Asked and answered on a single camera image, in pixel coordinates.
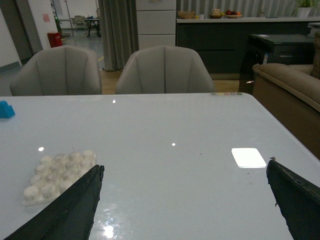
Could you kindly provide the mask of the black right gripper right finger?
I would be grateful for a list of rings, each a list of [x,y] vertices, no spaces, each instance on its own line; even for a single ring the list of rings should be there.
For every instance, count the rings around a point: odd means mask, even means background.
[[[292,238],[318,240],[320,188],[273,159],[266,176]]]

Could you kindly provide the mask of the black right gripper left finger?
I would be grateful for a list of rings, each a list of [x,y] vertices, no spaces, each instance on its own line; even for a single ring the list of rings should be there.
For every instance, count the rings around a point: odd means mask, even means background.
[[[95,165],[35,217],[6,237],[7,240],[87,240],[104,177]]]

